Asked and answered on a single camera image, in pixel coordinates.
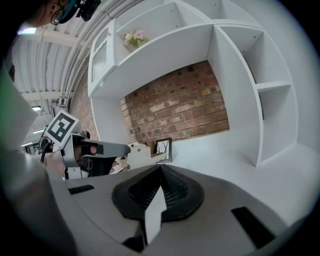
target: picture frame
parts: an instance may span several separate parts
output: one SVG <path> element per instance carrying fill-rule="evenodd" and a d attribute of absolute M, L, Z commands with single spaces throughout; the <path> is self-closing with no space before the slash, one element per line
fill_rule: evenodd
<path fill-rule="evenodd" d="M 154 154 L 167 152 L 168 156 L 160 160 L 158 163 L 172 162 L 172 138 L 163 138 L 155 141 Z"/>

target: cabinet door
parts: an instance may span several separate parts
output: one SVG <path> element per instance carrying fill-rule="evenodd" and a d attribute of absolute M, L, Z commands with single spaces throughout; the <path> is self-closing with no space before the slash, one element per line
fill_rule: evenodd
<path fill-rule="evenodd" d="M 115 20 L 112 20 L 93 41 L 88 67 L 89 97 L 117 67 L 115 32 Z"/>

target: white shelving unit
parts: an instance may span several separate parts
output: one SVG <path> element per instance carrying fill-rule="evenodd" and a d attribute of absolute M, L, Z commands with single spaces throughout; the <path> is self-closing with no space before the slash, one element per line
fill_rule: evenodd
<path fill-rule="evenodd" d="M 150 41 L 131 51 L 123 41 L 136 30 L 144 30 Z M 93 113 L 103 109 L 103 116 L 111 117 L 115 101 L 205 60 L 221 87 L 230 143 L 254 166 L 296 142 L 297 104 L 286 63 L 263 28 L 230 0 L 146 0 L 110 22 L 91 49 L 88 93 Z M 113 107 L 102 107 L 100 98 L 112 101 Z M 109 140 L 104 134 L 116 129 L 103 122 L 96 121 L 97 131 L 101 140 Z"/>
<path fill-rule="evenodd" d="M 296 140 L 298 115 L 295 96 L 290 87 L 290 76 L 286 70 L 286 64 L 275 45 L 261 29 L 243 25 L 219 25 L 217 27 L 233 42 L 235 46 L 234 50 L 244 66 L 246 66 L 246 71 L 248 71 L 255 100 L 260 105 L 258 106 L 258 110 L 261 112 L 258 116 L 260 125 L 259 134 L 261 136 L 259 152 L 256 152 L 253 143 L 250 143 L 252 145 L 251 152 L 252 154 L 255 152 L 256 157 L 250 158 L 248 150 L 241 149 L 241 146 L 246 145 L 243 141 L 236 143 L 238 145 L 237 148 L 253 164 L 258 166 L 260 162 L 275 156 Z M 219 71 L 216 72 L 214 61 L 212 67 L 220 83 Z M 249 97 L 243 95 L 243 99 L 247 101 Z M 248 101 L 243 103 L 243 107 L 246 110 L 250 107 L 248 103 Z M 246 131 L 249 130 L 245 126 L 241 127 Z M 249 137 L 242 136 L 241 140 L 253 140 L 253 142 L 256 142 L 256 138 L 257 136 L 252 133 Z"/>
<path fill-rule="evenodd" d="M 172 164 L 235 183 L 290 225 L 319 190 L 319 72 L 308 38 L 271 2 L 145 0 L 94 40 L 88 93 L 99 139 L 129 143 L 119 100 L 208 60 L 230 131 L 175 141 Z M 150 42 L 132 52 L 123 39 L 137 29 Z"/>

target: shelf divider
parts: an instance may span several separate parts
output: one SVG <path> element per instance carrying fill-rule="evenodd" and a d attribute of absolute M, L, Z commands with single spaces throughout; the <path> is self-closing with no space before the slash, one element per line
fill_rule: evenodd
<path fill-rule="evenodd" d="M 213 27 L 207 59 L 225 102 L 231 145 L 258 166 L 264 128 L 256 84 L 237 46 L 217 25 Z"/>

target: person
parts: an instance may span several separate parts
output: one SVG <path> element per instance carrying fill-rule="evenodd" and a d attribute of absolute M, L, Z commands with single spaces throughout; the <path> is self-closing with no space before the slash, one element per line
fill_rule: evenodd
<path fill-rule="evenodd" d="M 45 0 L 36 12 L 26 21 L 30 27 L 41 27 L 47 24 L 63 24 L 76 13 L 76 0 Z"/>

